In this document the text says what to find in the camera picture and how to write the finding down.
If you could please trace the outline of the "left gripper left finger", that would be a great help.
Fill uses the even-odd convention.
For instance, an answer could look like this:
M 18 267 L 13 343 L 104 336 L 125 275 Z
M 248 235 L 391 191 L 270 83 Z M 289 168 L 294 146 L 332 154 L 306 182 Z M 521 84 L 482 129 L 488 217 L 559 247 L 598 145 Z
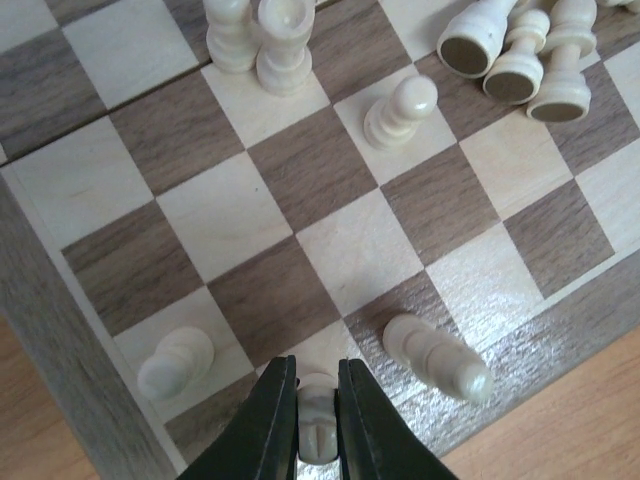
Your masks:
M 181 479 L 294 479 L 297 474 L 295 357 L 273 358 L 221 435 Z

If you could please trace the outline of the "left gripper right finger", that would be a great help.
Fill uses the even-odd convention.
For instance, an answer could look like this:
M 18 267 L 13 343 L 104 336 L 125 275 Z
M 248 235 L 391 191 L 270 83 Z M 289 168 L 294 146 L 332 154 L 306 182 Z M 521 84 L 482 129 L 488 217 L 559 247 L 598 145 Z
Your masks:
M 406 425 L 360 359 L 338 371 L 338 452 L 342 479 L 454 479 Z

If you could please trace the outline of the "white knight chess piece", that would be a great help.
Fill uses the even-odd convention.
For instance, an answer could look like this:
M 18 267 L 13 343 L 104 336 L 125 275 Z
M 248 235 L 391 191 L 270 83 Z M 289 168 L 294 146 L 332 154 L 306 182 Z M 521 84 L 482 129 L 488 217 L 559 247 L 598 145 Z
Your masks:
M 325 465 L 338 457 L 336 390 L 337 380 L 325 373 L 311 373 L 300 380 L 298 454 L 307 464 Z

